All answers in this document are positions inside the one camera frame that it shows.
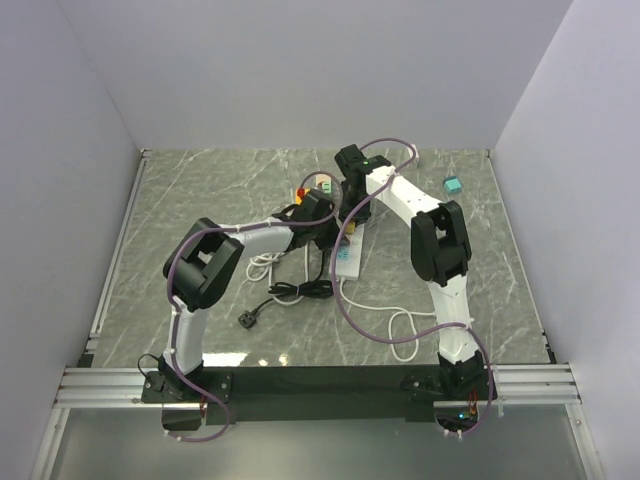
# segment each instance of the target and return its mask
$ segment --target white power strip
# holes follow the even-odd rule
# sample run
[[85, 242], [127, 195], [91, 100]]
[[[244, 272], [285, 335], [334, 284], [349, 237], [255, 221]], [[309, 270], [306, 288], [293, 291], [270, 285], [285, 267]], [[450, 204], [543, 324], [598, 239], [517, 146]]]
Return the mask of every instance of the white power strip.
[[362, 260], [362, 240], [364, 239], [364, 224], [358, 225], [351, 235], [345, 235], [349, 245], [342, 245], [338, 249], [336, 259], [336, 277], [338, 280], [357, 280], [360, 277], [360, 261]]

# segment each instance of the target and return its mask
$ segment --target black mounting bar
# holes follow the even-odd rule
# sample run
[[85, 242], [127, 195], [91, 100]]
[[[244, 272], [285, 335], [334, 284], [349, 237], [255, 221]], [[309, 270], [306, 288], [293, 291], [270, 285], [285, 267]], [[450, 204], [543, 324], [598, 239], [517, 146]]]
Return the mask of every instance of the black mounting bar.
[[[442, 378], [439, 365], [205, 367], [196, 383], [228, 404], [233, 423], [374, 418], [433, 422], [434, 401], [467, 401], [474, 388], [479, 400], [488, 399], [487, 371], [482, 364], [480, 368], [473, 382], [457, 386]], [[160, 373], [149, 372], [148, 384], [143, 403], [181, 403]], [[163, 419], [168, 430], [186, 428], [184, 412], [170, 410]], [[224, 421], [224, 412], [210, 403], [206, 423]]]

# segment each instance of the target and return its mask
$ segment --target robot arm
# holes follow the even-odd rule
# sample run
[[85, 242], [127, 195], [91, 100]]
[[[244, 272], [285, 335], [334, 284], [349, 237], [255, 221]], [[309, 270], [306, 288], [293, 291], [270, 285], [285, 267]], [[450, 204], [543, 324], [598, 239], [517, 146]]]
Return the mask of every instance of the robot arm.
[[[210, 308], [225, 293], [238, 262], [264, 253], [289, 252], [313, 241], [320, 250], [329, 248], [338, 234], [335, 220], [316, 226], [286, 226], [289, 222], [313, 222], [327, 217], [334, 207], [329, 196], [311, 190], [300, 205], [288, 207], [269, 217], [265, 223], [282, 224], [277, 228], [240, 231], [237, 233], [210, 233], [188, 247], [177, 260], [173, 277], [173, 298], [181, 307], [176, 340], [176, 360], [181, 372], [188, 378], [196, 377], [202, 369], [202, 340]], [[167, 277], [180, 246], [198, 231], [226, 227], [216, 225], [208, 218], [199, 219], [186, 234], [180, 245], [164, 265]], [[173, 331], [176, 315], [172, 315], [169, 331]], [[171, 361], [171, 340], [159, 365], [165, 377], [173, 384], [176, 397], [180, 397], [181, 382], [175, 377]]]
[[[456, 202], [442, 203], [407, 179], [399, 176], [382, 156], [366, 158], [356, 147], [343, 148], [336, 162], [346, 180], [340, 216], [344, 219], [368, 195], [383, 187], [392, 175], [391, 186], [375, 198], [393, 210], [411, 230], [411, 263], [427, 282], [439, 324], [471, 324], [467, 302], [467, 270], [471, 248], [462, 210]], [[371, 216], [365, 205], [353, 217], [363, 223]], [[462, 329], [440, 330], [439, 358], [452, 384], [476, 377], [483, 364], [478, 345]]]
[[[393, 167], [376, 168], [366, 176], [367, 192], [378, 190], [394, 174]], [[447, 242], [447, 235], [454, 235], [455, 227], [452, 226], [451, 232], [446, 232], [445, 236], [441, 237], [445, 239], [443, 242], [438, 241], [435, 229], [437, 225], [443, 225], [443, 230], [446, 231], [446, 225], [451, 223], [452, 217], [459, 216], [462, 219], [460, 207], [457, 204], [452, 205], [453, 202], [449, 205], [442, 204], [401, 176], [376, 198], [393, 210], [411, 229], [411, 261], [418, 275], [427, 280], [438, 323], [461, 322], [471, 325], [465, 275], [471, 251], [468, 249], [466, 229], [464, 246], [454, 247], [453, 251], [444, 254], [452, 256], [449, 259], [453, 260], [451, 268], [441, 267], [441, 262], [437, 260], [442, 255], [441, 244]], [[478, 345], [469, 332], [451, 328], [440, 330], [439, 352], [450, 363], [465, 362], [472, 358], [477, 350]]]

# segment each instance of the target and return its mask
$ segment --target gray marble surface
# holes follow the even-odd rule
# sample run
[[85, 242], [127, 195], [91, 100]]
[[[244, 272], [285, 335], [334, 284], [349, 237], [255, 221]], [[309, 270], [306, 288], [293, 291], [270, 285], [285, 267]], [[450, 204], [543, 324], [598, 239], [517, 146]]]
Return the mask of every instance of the gray marble surface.
[[[322, 169], [339, 175], [336, 150], [160, 150], [147, 161], [130, 220], [113, 293], [104, 317], [97, 367], [131, 367], [140, 354], [160, 354], [169, 327], [169, 305], [161, 268], [193, 222], [202, 216], [216, 223], [262, 220], [290, 203], [305, 174]], [[402, 150], [374, 150], [394, 163]], [[428, 194], [454, 199], [463, 208], [473, 258], [468, 296], [474, 329], [497, 363], [547, 363], [544, 337], [490, 161], [482, 150], [420, 150], [420, 164], [404, 174]], [[442, 180], [457, 175], [464, 191], [447, 195]], [[402, 306], [431, 311], [426, 285], [413, 271], [409, 231], [379, 202], [367, 223], [361, 277], [345, 285], [346, 294], [372, 306]], [[320, 267], [312, 249], [311, 272]], [[270, 304], [258, 324], [245, 330], [237, 317], [267, 297], [266, 280], [247, 281], [243, 261], [222, 300], [210, 314], [204, 339], [208, 363], [220, 365], [352, 365], [397, 363], [387, 345], [356, 333], [333, 300], [304, 299], [298, 305]], [[303, 251], [294, 251], [274, 270], [276, 280], [303, 281]], [[352, 307], [366, 330], [387, 336], [390, 312]], [[419, 330], [433, 318], [416, 317]], [[394, 335], [410, 333], [406, 317]], [[400, 345], [408, 356], [413, 344]], [[437, 337], [423, 338], [413, 363], [437, 363]]]

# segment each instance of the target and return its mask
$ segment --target glass panel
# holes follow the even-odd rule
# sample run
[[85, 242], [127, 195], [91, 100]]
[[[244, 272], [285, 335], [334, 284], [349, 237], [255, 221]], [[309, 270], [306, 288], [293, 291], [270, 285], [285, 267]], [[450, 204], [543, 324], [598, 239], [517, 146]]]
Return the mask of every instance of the glass panel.
[[[207, 427], [201, 432], [213, 432]], [[162, 435], [160, 412], [72, 411], [53, 479], [584, 479], [566, 410], [505, 408], [444, 439], [402, 420], [260, 422], [205, 444]]]

